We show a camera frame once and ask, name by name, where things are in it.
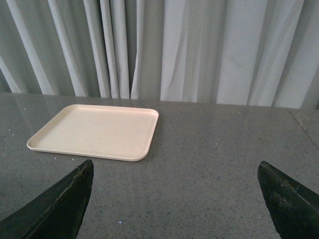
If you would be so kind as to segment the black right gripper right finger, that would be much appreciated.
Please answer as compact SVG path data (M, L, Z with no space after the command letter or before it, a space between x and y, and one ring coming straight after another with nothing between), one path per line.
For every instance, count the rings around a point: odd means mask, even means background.
M319 237L319 195L266 161L257 177L277 233L282 239Z

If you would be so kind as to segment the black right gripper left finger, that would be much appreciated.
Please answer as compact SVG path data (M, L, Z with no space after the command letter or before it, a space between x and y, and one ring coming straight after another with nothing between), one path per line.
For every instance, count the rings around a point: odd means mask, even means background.
M86 160L0 223L2 239L74 239L91 196L94 165Z

